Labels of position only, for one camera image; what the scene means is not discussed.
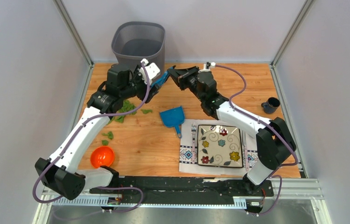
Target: white placemat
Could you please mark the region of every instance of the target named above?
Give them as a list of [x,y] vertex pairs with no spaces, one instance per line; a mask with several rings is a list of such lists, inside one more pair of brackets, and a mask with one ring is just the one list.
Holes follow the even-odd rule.
[[226,122],[220,120],[191,120],[186,119],[182,124],[182,138],[179,150],[179,172],[193,173],[193,174],[209,174],[209,175],[239,175],[244,176],[248,170],[258,160],[258,152],[256,146],[256,140],[250,135],[246,134],[243,138],[242,144],[245,147],[245,153],[243,154],[244,166],[248,167],[248,170],[244,168],[222,168],[222,167],[207,167],[199,166],[197,164],[197,145],[195,145],[195,160],[192,161],[192,136],[191,136],[191,123],[195,121],[197,125],[227,125],[232,126]]

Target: bin rim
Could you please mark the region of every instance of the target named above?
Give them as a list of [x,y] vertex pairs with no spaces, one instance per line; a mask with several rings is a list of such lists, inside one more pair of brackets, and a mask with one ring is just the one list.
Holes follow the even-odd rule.
[[115,44],[115,41],[117,40],[117,37],[119,36],[119,31],[121,29],[123,29],[124,27],[129,26],[129,25],[149,25],[149,26],[155,26],[155,27],[158,27],[158,28],[162,29],[164,31],[164,38],[163,38],[163,43],[162,43],[162,45],[160,47],[160,50],[157,53],[155,53],[154,55],[145,56],[143,58],[152,59],[152,58],[156,57],[159,53],[161,53],[161,50],[163,49],[164,44],[165,44],[165,36],[166,36],[165,28],[162,25],[160,25],[158,23],[154,23],[154,22],[130,21],[130,22],[126,22],[126,23],[122,24],[121,26],[119,26],[119,28],[117,28],[116,32],[114,33],[114,37],[112,39],[111,48],[112,48],[112,52],[116,56],[125,57],[127,59],[140,59],[141,58],[140,56],[123,55],[123,54],[117,53],[117,52],[115,52],[113,50],[113,46]]

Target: floral plate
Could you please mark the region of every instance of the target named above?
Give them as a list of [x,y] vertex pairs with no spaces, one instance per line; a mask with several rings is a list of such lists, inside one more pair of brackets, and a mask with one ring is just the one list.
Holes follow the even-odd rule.
[[239,128],[222,125],[199,125],[197,130],[198,165],[244,167]]

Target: wooden tabletop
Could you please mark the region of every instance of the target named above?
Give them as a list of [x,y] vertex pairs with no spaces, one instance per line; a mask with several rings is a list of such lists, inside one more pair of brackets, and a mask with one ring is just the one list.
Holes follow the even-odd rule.
[[[174,64],[166,64],[166,69]],[[181,63],[177,68],[189,68],[202,64]],[[260,104],[269,97],[276,97],[267,64],[224,64],[238,70],[247,81],[244,93],[234,98],[238,106],[257,115],[276,118],[283,117],[279,108],[274,114],[265,114]],[[90,85],[84,99],[84,108],[90,96],[98,86],[106,80],[106,74],[111,64],[97,63],[92,73]],[[225,97],[230,97],[243,87],[242,79],[235,73],[214,68],[212,70],[217,82],[218,91]],[[138,98],[129,99],[136,106],[140,104]],[[140,110],[135,115],[127,115],[124,123],[112,122],[105,126],[101,133],[112,131],[114,139],[109,146],[114,150],[116,159],[111,168],[120,175],[134,176],[212,176],[179,172],[179,145],[174,128],[166,128],[160,119],[159,112],[182,106],[186,119],[213,119],[207,116],[200,107],[200,101],[189,91],[181,91],[170,78],[153,99],[141,109],[152,109],[153,113],[143,114]],[[101,140],[108,140],[99,134],[84,154],[79,169],[92,169],[90,155],[95,148],[102,145]],[[294,162],[292,156],[287,163]],[[300,178],[297,166],[283,167],[277,171],[282,177]]]

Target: gray floor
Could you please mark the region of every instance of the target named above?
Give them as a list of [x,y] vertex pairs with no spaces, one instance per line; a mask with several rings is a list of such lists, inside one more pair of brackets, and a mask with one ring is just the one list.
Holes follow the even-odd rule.
[[[266,200],[265,209],[272,201]],[[99,210],[97,207],[63,206],[53,207],[56,215],[62,218],[80,217]],[[242,210],[232,209],[159,209],[137,208],[127,213],[99,213],[76,221],[60,221],[50,216],[49,224],[315,224],[315,216],[309,200],[282,200],[275,209],[260,217],[246,215]]]

